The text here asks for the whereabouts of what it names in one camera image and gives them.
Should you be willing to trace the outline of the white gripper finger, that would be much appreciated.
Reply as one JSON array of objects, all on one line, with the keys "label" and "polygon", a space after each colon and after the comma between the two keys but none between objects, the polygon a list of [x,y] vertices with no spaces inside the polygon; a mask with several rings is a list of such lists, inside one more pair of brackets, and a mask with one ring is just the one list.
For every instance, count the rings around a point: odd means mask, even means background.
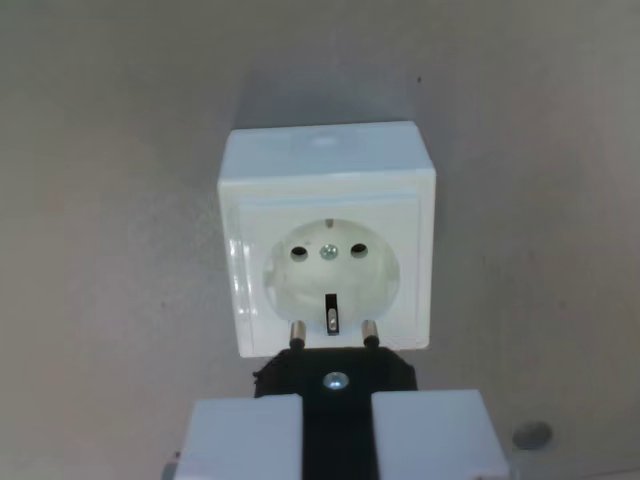
[{"label": "white gripper finger", "polygon": [[507,479],[505,458],[477,390],[372,395],[381,479]]},{"label": "white gripper finger", "polygon": [[301,479],[303,401],[297,394],[195,403],[177,479]]}]

